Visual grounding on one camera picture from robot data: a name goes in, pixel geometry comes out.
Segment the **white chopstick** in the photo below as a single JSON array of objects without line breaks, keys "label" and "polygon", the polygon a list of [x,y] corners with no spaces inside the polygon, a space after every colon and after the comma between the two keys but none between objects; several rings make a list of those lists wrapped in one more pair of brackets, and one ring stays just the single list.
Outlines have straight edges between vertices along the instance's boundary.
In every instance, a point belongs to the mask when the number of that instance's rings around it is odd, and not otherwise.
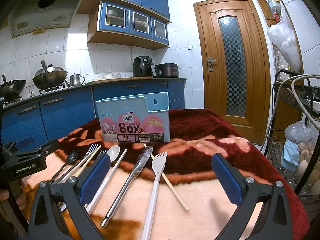
[{"label": "white chopstick", "polygon": [[116,169],[118,168],[119,164],[121,163],[122,159],[124,158],[125,154],[127,153],[127,149],[123,151],[121,156],[119,157],[118,161],[114,165],[114,167],[111,169],[110,172],[106,175],[105,179],[103,180],[102,184],[100,185],[99,189],[97,190],[95,196],[93,197],[92,201],[86,205],[86,211],[90,215],[92,211],[94,210],[95,206],[99,202],[99,199],[101,198],[103,192],[106,190],[111,178],[113,177]]}]

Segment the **black spoon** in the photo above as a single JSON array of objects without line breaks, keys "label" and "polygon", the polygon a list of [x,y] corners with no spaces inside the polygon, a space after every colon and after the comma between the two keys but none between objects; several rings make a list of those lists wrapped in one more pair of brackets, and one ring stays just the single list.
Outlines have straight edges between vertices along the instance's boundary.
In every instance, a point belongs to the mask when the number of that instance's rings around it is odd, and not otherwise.
[{"label": "black spoon", "polygon": [[66,162],[61,166],[61,168],[54,174],[54,176],[50,179],[49,184],[51,184],[57,176],[63,171],[63,169],[72,163],[74,163],[78,157],[79,151],[78,150],[73,150],[67,157]]}]

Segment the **wooden chopstick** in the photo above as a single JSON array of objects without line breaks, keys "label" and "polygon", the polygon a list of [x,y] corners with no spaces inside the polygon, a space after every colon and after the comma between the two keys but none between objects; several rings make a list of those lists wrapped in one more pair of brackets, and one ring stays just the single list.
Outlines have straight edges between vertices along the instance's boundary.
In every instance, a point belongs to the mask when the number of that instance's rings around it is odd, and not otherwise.
[{"label": "wooden chopstick", "polygon": [[182,199],[182,197],[178,194],[178,192],[175,190],[174,186],[172,185],[172,183],[170,182],[170,180],[167,178],[167,176],[162,173],[162,178],[164,179],[164,181],[166,182],[166,184],[168,185],[168,187],[171,189],[171,191],[173,192],[173,194],[175,195],[175,197],[177,198],[177,200],[180,202],[180,204],[183,206],[183,208],[186,211],[189,211],[189,207],[186,205],[186,203],[184,202],[184,200]]},{"label": "wooden chopstick", "polygon": [[77,172],[74,174],[75,177],[78,177],[80,176],[80,174],[83,172],[83,170],[86,168],[86,166],[89,164],[89,162],[92,160],[92,158],[98,153],[98,151],[100,150],[101,148],[101,145],[99,145],[97,147],[97,149],[92,152],[89,157],[87,158],[87,160],[85,161],[84,165],[82,165],[78,170]]}]

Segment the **steel fork long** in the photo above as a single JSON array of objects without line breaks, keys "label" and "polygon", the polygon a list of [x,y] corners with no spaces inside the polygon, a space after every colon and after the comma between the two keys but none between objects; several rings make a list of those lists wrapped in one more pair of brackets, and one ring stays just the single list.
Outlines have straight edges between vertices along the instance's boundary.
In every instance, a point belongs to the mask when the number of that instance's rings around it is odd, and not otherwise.
[{"label": "steel fork long", "polygon": [[83,159],[76,164],[74,164],[69,170],[67,170],[63,175],[61,175],[57,180],[50,181],[50,184],[58,184],[64,179],[67,179],[68,177],[71,176],[71,174],[76,170],[77,167],[80,167],[87,159],[88,157],[97,149],[99,149],[101,146],[98,144],[92,144],[87,153],[84,155]]}]

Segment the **white plastic fork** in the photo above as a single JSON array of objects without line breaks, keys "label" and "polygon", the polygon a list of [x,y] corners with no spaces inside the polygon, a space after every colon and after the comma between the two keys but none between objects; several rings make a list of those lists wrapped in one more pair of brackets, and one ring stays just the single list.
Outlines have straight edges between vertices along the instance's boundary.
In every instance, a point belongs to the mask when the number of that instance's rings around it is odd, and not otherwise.
[{"label": "white plastic fork", "polygon": [[150,239],[150,236],[151,236],[152,224],[153,224],[153,219],[155,215],[156,202],[157,202],[157,196],[158,196],[159,182],[165,168],[166,160],[167,160],[167,152],[160,153],[153,158],[153,161],[151,164],[152,170],[155,174],[155,179],[153,182],[153,188],[151,192],[148,212],[146,215],[144,228],[141,236],[142,240]]}]

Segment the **blue base cabinets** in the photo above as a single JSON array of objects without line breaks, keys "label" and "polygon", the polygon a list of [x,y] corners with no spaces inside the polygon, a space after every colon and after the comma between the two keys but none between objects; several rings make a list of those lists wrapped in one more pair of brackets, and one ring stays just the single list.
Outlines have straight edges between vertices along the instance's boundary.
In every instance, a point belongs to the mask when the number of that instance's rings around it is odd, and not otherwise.
[{"label": "blue base cabinets", "polygon": [[26,150],[65,137],[97,116],[101,99],[143,93],[168,92],[170,109],[184,109],[185,79],[131,77],[61,88],[13,103],[3,110],[4,144],[34,137]]}]

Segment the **black wok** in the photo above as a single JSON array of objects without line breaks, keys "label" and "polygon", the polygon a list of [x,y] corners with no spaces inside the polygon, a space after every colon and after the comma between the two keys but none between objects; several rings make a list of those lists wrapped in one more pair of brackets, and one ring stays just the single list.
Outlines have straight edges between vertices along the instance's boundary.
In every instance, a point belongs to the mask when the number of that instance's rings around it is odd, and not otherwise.
[{"label": "black wok", "polygon": [[1,97],[5,102],[17,99],[25,87],[26,80],[6,80],[6,75],[2,74],[3,84],[1,85]]}]

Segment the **red floral blanket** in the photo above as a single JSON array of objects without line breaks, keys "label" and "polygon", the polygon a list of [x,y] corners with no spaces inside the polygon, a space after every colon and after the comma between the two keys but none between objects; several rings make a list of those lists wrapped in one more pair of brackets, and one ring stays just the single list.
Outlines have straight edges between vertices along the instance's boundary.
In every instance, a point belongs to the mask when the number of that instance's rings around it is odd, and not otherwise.
[{"label": "red floral blanket", "polygon": [[[161,179],[151,239],[214,239],[226,225],[236,205],[229,201],[212,170],[211,159],[215,153],[221,153],[244,177],[270,185],[282,181],[290,202],[293,239],[304,237],[309,220],[302,202],[265,156],[233,126],[208,109],[172,110],[169,120],[170,142],[154,143],[153,155],[168,153],[164,173],[190,210],[185,211]],[[49,180],[67,154],[77,149],[81,160],[92,144],[97,143],[102,149],[115,145],[104,142],[98,118],[64,137],[60,135],[59,143],[60,149],[46,160],[47,168],[25,178],[27,220],[39,182]],[[127,153],[91,218],[106,239],[140,239],[155,178],[150,159],[131,183],[107,227],[100,227],[144,148],[143,143],[119,143],[119,147],[121,152],[127,149]]]}]

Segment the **beige plastic spoon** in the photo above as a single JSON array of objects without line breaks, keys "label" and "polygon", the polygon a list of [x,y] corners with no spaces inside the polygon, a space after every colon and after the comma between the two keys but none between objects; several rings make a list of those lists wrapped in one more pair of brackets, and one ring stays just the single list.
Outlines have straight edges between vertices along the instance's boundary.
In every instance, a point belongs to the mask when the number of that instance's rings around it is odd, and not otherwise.
[{"label": "beige plastic spoon", "polygon": [[110,158],[110,163],[113,163],[119,156],[120,147],[118,145],[113,145],[107,150],[107,155]]}]

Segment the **wok with lid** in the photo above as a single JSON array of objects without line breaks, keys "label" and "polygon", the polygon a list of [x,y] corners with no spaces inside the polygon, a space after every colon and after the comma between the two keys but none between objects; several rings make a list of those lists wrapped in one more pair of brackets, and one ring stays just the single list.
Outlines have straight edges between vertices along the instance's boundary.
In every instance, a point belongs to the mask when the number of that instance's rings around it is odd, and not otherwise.
[{"label": "wok with lid", "polygon": [[41,66],[42,68],[33,77],[33,83],[38,89],[57,87],[65,81],[67,71],[63,68],[47,64],[44,60],[41,60]]}]

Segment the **steel kettle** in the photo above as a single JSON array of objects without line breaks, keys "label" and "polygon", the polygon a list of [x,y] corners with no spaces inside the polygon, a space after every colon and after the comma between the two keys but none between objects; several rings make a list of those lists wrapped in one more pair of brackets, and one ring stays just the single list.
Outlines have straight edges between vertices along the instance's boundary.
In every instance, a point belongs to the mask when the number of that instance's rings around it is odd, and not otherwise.
[{"label": "steel kettle", "polygon": [[75,73],[70,76],[70,81],[65,79],[65,84],[67,87],[78,87],[83,85],[84,82],[85,82],[85,77]]}]

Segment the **dark rice cooker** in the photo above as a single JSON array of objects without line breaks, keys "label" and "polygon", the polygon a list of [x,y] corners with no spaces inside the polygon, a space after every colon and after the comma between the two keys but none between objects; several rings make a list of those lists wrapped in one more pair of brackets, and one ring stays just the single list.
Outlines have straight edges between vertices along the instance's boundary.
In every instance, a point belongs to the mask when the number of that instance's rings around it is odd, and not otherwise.
[{"label": "dark rice cooker", "polygon": [[157,78],[178,78],[178,65],[176,63],[162,63],[155,65]]}]

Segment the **black air fryer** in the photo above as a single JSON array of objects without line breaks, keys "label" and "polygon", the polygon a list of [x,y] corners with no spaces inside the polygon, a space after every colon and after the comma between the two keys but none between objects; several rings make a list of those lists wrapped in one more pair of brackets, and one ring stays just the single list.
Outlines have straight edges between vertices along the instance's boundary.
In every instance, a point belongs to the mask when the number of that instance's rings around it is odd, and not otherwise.
[{"label": "black air fryer", "polygon": [[156,77],[155,65],[151,57],[138,56],[133,61],[133,77]]}]

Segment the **white plastic bag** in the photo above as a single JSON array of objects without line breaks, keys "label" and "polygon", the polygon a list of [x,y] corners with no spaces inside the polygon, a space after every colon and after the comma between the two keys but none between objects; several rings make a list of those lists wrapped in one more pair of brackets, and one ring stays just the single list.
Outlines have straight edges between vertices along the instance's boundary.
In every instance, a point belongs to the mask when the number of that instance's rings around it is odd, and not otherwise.
[{"label": "white plastic bag", "polygon": [[295,30],[289,15],[281,1],[268,0],[268,6],[275,19],[280,19],[276,25],[268,28],[268,37],[279,50],[283,58],[295,72],[301,71],[301,58]]}]

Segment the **blue wall cabinet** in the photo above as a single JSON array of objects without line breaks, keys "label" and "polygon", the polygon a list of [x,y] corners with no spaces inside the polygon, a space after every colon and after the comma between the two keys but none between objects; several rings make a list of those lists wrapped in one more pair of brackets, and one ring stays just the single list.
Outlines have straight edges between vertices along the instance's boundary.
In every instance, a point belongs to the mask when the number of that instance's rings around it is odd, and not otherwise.
[{"label": "blue wall cabinet", "polygon": [[89,16],[88,43],[152,50],[169,45],[168,0],[82,0],[78,13]]}]

